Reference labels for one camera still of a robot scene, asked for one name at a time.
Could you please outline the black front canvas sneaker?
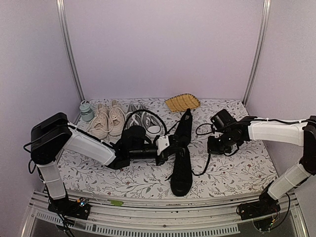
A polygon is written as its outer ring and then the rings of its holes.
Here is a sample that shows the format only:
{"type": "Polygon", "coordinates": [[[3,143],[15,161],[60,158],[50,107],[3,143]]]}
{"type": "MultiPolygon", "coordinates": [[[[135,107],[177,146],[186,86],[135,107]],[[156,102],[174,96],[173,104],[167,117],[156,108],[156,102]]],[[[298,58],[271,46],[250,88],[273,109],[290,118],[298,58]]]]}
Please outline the black front canvas sneaker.
{"type": "Polygon", "coordinates": [[[193,184],[193,176],[202,176],[210,163],[211,154],[208,154],[204,170],[196,174],[192,171],[190,151],[187,146],[179,148],[175,153],[175,161],[171,175],[166,179],[170,180],[170,188],[176,197],[183,197],[188,194],[193,184]]]}

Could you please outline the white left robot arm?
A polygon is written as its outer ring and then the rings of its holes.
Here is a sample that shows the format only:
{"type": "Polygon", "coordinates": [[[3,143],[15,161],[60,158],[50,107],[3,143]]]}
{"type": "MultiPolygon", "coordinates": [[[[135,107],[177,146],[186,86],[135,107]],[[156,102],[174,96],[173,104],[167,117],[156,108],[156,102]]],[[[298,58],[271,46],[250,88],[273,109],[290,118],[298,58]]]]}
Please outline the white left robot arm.
{"type": "Polygon", "coordinates": [[[62,150],[71,150],[107,168],[119,170],[129,166],[133,159],[154,159],[160,166],[167,161],[170,146],[168,135],[157,136],[152,141],[146,136],[145,129],[138,125],[124,130],[115,144],[108,144],[70,123],[66,114],[57,113],[32,128],[31,140],[23,149],[30,154],[47,188],[48,209],[85,219],[91,208],[87,199],[71,201],[61,179],[57,156],[62,150]]]}

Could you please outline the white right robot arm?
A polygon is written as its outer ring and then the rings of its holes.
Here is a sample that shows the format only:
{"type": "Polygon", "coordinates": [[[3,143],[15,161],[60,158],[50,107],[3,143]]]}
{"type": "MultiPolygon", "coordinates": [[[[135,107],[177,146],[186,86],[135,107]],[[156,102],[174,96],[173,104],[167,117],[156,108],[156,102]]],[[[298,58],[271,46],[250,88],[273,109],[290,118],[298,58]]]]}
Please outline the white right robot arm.
{"type": "Polygon", "coordinates": [[[303,147],[303,156],[259,195],[258,201],[241,204],[237,213],[242,220],[261,217],[280,211],[278,200],[288,191],[300,186],[316,173],[316,118],[279,120],[246,116],[237,121],[222,109],[211,118],[213,132],[207,141],[208,153],[226,155],[233,146],[239,148],[249,141],[274,141],[303,147]]]}

